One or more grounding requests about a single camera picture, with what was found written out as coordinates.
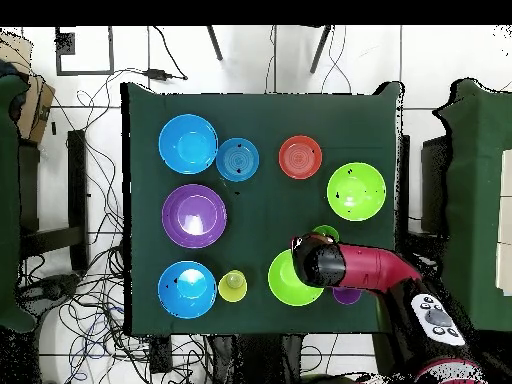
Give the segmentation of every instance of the table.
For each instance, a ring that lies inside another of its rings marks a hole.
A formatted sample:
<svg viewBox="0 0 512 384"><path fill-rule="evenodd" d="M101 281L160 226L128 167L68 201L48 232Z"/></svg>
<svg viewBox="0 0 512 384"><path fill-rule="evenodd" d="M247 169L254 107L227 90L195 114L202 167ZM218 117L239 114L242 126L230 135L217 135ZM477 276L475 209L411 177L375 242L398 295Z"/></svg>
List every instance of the table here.
<svg viewBox="0 0 512 384"><path fill-rule="evenodd" d="M122 84L123 192L125 212L125 311L132 334L254 334L377 332L376 300L364 293L351 306L336 303L329 291L304 307L284 305L271 293L267 273L272 260L289 248L294 235L320 224L332 225L347 243L394 247L394 181L397 146L398 83L373 96L351 95L156 95L136 84ZM247 138L258 148L260 167L249 180L232 183L215 165L196 175L169 169L158 152L158 136L173 117L193 113L210 121L219 143ZM304 134L322 148L320 170L303 181L287 177L278 151L289 137ZM329 207L330 175L352 161L380 170L388 196L373 218L348 222ZM161 208L183 184L215 190L227 208L224 234L211 246L185 249L174 244L161 223ZM229 270L247 277L248 292L238 303L217 297L202 317L183 320L160 305L162 272L181 260L198 261L217 281Z"/></svg>
<svg viewBox="0 0 512 384"><path fill-rule="evenodd" d="M459 80L436 113L449 126L453 148L443 281L477 330L512 331L512 298L495 283L502 154L512 149L511 95Z"/></svg>

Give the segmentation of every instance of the small green cup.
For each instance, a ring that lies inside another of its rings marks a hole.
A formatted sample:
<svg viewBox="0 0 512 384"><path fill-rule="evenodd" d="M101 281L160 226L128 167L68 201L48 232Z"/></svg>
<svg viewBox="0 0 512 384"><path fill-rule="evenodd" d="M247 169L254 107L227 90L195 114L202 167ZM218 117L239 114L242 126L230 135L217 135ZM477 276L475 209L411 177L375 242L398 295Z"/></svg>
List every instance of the small green cup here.
<svg viewBox="0 0 512 384"><path fill-rule="evenodd" d="M338 231L330 225L319 225L318 227L313 228L313 232L323 234L324 236L332 236L336 243L339 243L340 241Z"/></svg>

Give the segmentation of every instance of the lime green bowl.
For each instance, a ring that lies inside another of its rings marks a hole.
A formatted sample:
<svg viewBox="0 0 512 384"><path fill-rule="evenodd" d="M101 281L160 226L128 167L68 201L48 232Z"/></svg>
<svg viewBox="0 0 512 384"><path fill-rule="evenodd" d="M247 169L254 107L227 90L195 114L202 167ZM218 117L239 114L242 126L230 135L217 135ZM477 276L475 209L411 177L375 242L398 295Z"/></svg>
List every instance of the lime green bowl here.
<svg viewBox="0 0 512 384"><path fill-rule="evenodd" d="M340 241L340 235L336 228L331 227L330 225L319 225L318 227L313 228L314 233L320 233L324 236L332 236L334 241L338 243Z"/></svg>
<svg viewBox="0 0 512 384"><path fill-rule="evenodd" d="M314 302L323 288L306 286L299 280L293 268L290 249L281 252L272 261L268 270L270 290L281 302L290 306L304 306Z"/></svg>
<svg viewBox="0 0 512 384"><path fill-rule="evenodd" d="M353 162L338 168L327 184L327 200L337 215L364 221L375 215L386 200L386 183L367 163Z"/></svg>

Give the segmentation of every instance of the power adapter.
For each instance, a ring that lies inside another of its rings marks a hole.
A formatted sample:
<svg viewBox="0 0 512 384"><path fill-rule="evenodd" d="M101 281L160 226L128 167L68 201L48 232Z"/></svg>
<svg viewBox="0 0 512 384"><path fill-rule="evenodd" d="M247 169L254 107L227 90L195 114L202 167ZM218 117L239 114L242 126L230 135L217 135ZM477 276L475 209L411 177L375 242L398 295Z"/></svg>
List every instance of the power adapter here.
<svg viewBox="0 0 512 384"><path fill-rule="evenodd" d="M148 69L147 71L144 71L142 75L147 76L149 79L155 80L155 81L167 81L167 79L172 78L179 78L183 80L187 80L188 77L184 76L182 77L176 77L174 75L166 73L163 69Z"/></svg>

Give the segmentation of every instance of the blue plate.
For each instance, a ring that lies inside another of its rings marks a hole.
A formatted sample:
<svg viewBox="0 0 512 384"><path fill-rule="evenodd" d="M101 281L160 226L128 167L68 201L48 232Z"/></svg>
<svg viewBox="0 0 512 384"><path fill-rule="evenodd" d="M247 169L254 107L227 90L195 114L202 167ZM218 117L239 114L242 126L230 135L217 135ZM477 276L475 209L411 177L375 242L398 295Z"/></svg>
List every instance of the blue plate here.
<svg viewBox="0 0 512 384"><path fill-rule="evenodd" d="M229 181L251 178L260 164L258 149L245 138L230 138L221 144L215 160L220 174Z"/></svg>
<svg viewBox="0 0 512 384"><path fill-rule="evenodd" d="M197 318L210 310L217 296L217 283L208 268L182 261L167 268L158 282L158 298L177 318Z"/></svg>
<svg viewBox="0 0 512 384"><path fill-rule="evenodd" d="M158 150L166 165L180 174L204 171L217 155L217 133L196 115L179 115L160 132Z"/></svg>

